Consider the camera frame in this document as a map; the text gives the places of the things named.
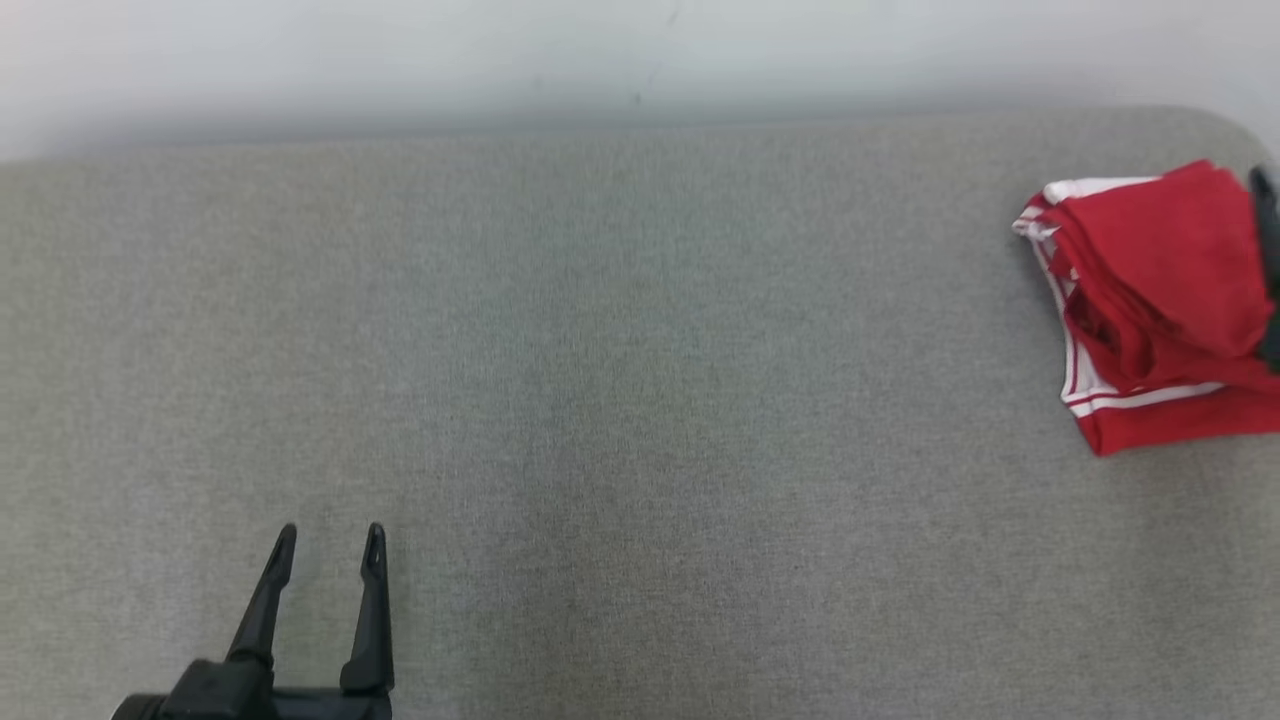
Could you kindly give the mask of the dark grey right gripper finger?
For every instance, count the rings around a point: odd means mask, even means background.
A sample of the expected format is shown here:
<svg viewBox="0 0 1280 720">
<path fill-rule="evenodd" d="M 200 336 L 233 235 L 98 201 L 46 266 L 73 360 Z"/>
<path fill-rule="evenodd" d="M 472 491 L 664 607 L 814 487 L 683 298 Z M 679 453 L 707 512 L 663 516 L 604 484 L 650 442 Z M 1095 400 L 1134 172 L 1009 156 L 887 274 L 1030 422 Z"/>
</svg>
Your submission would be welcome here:
<svg viewBox="0 0 1280 720">
<path fill-rule="evenodd" d="M 1257 165 L 1248 176 L 1254 206 L 1254 224 L 1263 264 L 1263 283 L 1274 311 L 1260 346 L 1260 355 L 1271 372 L 1279 370 L 1279 193 L 1277 179 L 1266 165 Z"/>
</svg>

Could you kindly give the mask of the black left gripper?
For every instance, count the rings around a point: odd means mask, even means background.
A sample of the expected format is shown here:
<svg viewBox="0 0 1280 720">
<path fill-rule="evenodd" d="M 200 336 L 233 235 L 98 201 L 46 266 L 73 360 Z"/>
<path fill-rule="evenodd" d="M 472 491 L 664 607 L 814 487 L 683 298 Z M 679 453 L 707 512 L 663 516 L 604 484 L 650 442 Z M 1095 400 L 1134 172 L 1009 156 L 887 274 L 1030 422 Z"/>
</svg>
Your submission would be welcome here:
<svg viewBox="0 0 1280 720">
<path fill-rule="evenodd" d="M 297 527 L 285 524 L 227 652 L 195 660 L 165 694 L 129 694 L 114 719 L 390 719 L 396 687 L 387 533 L 372 523 L 360 564 L 362 597 L 348 661 L 337 688 L 278 688 L 273 646 L 282 593 L 291 582 Z"/>
</svg>

